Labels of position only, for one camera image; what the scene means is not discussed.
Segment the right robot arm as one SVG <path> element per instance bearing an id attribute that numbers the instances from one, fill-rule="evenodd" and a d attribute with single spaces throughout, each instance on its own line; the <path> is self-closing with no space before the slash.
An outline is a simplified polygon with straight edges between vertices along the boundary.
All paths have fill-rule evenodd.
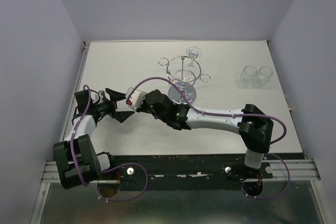
<path id="1" fill-rule="evenodd" d="M 241 110 L 205 111 L 175 104 L 159 90 L 135 90 L 127 105 L 135 112 L 153 115 L 175 130 L 213 129 L 240 135 L 247 148 L 241 171 L 249 178 L 259 174 L 263 157 L 269 152 L 274 123 L 253 104 Z"/>

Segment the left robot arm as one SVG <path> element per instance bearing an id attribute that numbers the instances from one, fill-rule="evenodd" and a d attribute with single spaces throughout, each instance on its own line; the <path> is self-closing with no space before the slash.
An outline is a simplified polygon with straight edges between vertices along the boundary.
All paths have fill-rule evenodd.
<path id="1" fill-rule="evenodd" d="M 108 152 L 97 154 L 91 136 L 105 116 L 122 123 L 134 114 L 133 111 L 117 111 L 117 102 L 126 99 L 126 94 L 108 88 L 97 92 L 84 86 L 75 93 L 75 99 L 73 127 L 63 141 L 53 146 L 54 161 L 64 189 L 88 186 L 101 176 L 112 179 L 116 175 L 112 156 Z"/>

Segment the clear wine glass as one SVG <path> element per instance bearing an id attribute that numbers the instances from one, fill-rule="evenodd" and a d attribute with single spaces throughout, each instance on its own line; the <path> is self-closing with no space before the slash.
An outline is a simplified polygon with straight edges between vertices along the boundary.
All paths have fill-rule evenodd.
<path id="1" fill-rule="evenodd" d="M 245 66 L 240 74 L 238 84 L 242 88 L 248 88 L 257 74 L 257 69 L 254 66 Z"/>

